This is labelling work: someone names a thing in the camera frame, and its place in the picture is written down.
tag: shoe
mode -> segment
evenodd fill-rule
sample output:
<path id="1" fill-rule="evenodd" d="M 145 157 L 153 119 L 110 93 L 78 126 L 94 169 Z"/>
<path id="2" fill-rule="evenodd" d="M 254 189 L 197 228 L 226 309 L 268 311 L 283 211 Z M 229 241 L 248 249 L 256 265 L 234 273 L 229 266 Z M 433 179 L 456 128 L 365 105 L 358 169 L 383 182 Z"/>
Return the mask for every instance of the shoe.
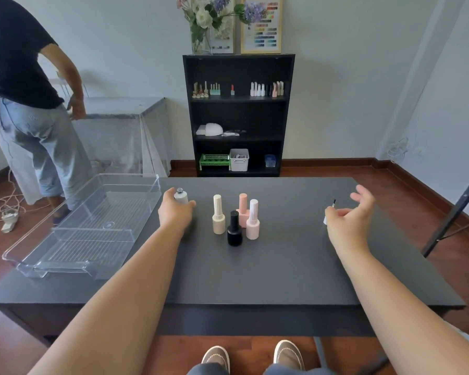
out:
<path id="1" fill-rule="evenodd" d="M 66 208 L 66 210 L 63 212 L 63 214 L 60 217 L 52 217 L 52 225 L 57 226 L 59 225 L 66 217 L 68 217 L 68 214 L 71 213 L 71 210 Z"/>
<path id="2" fill-rule="evenodd" d="M 218 363 L 230 373 L 230 356 L 227 355 L 226 349 L 222 346 L 209 348 L 203 356 L 201 363 Z"/>
<path id="3" fill-rule="evenodd" d="M 304 371 L 304 361 L 299 349 L 288 340 L 281 340 L 276 345 L 273 363 Z"/>

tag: table top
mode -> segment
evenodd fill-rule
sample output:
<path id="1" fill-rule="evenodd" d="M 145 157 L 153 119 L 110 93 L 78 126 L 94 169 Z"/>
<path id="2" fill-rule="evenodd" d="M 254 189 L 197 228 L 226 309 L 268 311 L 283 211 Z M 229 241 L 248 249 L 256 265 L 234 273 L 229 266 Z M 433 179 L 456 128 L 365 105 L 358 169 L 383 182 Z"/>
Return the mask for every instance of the table top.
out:
<path id="1" fill-rule="evenodd" d="M 86 97 L 84 119 L 130 119 L 151 112 L 163 97 Z"/>
<path id="2" fill-rule="evenodd" d="M 351 208 L 352 178 L 161 178 L 162 190 L 181 187 L 196 200 L 194 222 L 181 242 L 167 303 L 206 305 L 359 305 L 352 284 L 323 224 L 337 199 Z M 259 201 L 260 237 L 231 247 L 212 230 L 213 195 L 226 216 L 238 195 Z M 132 255 L 158 227 L 157 208 Z M 465 304 L 429 261 L 375 208 L 369 234 L 373 255 L 429 306 Z M 43 279 L 13 269 L 0 283 L 0 305 L 84 304 L 104 284 L 87 274 L 50 273 Z"/>

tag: black t-shirt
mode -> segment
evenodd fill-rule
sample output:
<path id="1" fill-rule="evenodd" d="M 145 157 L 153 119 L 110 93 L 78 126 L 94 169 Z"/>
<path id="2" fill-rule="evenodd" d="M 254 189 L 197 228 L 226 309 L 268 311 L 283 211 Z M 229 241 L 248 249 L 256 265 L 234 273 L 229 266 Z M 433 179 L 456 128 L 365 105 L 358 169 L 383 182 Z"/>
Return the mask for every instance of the black t-shirt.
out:
<path id="1" fill-rule="evenodd" d="M 38 64 L 38 53 L 50 43 L 55 41 L 26 9 L 0 0 L 0 96 L 43 109 L 63 102 Z"/>

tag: hand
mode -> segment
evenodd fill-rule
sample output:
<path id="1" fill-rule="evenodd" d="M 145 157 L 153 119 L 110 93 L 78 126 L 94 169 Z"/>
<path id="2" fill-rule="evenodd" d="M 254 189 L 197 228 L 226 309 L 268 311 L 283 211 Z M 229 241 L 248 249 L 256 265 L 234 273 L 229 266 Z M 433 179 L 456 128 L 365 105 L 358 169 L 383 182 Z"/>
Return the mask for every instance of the hand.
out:
<path id="1" fill-rule="evenodd" d="M 368 189 L 357 185 L 351 198 L 360 204 L 354 209 L 325 209 L 326 227 L 337 254 L 353 250 L 368 251 L 367 236 L 374 213 L 375 198 Z"/>
<path id="2" fill-rule="evenodd" d="M 169 189 L 163 194 L 162 205 L 158 209 L 161 227 L 174 227 L 181 233 L 188 227 L 193 219 L 193 208 L 196 201 L 190 201 L 186 205 L 179 204 L 174 198 L 175 188 Z"/>
<path id="3" fill-rule="evenodd" d="M 85 113 L 85 105 L 83 104 L 83 97 L 79 98 L 75 97 L 75 95 L 71 96 L 67 109 L 72 109 L 71 119 L 84 119 L 87 116 Z"/>

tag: picture frame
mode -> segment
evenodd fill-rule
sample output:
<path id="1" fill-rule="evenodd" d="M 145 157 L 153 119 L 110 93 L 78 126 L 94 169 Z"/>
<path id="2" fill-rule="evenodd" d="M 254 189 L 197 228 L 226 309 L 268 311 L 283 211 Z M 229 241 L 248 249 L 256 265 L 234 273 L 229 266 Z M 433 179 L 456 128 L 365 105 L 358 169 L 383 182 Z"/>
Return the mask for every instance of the picture frame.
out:
<path id="1" fill-rule="evenodd" d="M 204 7 L 213 0 L 193 0 L 193 5 Z M 230 0 L 229 4 L 225 7 L 227 11 L 232 11 L 235 5 L 235 0 Z M 234 54 L 234 47 L 236 45 L 236 24 L 235 17 L 230 16 L 223 18 L 223 25 L 221 31 L 210 28 L 210 44 L 212 46 L 212 54 Z"/>
<path id="2" fill-rule="evenodd" d="M 251 25 L 241 24 L 240 52 L 242 54 L 281 54 L 283 0 L 242 0 L 264 3 L 268 18 Z"/>

